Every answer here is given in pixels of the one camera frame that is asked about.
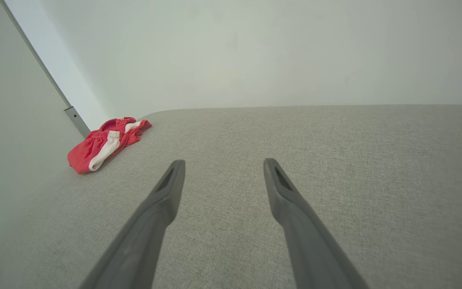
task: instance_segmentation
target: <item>gray upholstery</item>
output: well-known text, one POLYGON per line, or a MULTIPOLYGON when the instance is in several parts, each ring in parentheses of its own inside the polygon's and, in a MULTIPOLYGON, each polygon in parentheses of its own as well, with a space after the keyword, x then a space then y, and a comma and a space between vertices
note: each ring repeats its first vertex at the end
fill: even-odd
POLYGON ((373 289, 462 289, 462 106, 171 110, 98 172, 71 168, 0 230, 0 288, 76 288, 186 160, 155 288, 295 287, 262 162, 279 161, 373 289))

